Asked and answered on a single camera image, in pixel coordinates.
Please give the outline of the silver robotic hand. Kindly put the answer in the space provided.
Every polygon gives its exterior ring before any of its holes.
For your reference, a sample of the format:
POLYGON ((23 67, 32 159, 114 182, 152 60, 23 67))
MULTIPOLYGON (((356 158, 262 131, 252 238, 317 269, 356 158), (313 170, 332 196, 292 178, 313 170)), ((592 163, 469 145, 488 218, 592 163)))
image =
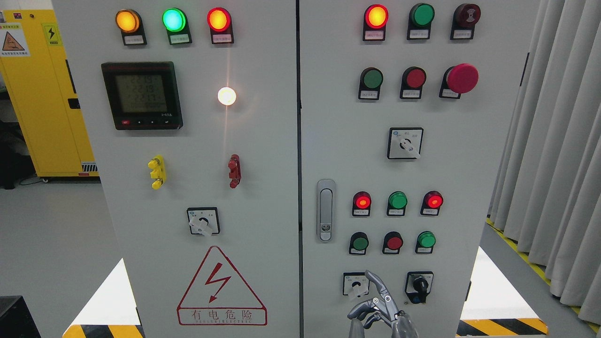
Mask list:
POLYGON ((356 304, 347 317, 350 319, 350 338, 364 338, 365 330, 373 323, 383 321, 391 328, 393 338, 418 338, 418 332, 408 313, 397 307, 382 279, 366 270, 366 277, 375 284, 380 298, 374 297, 356 304))

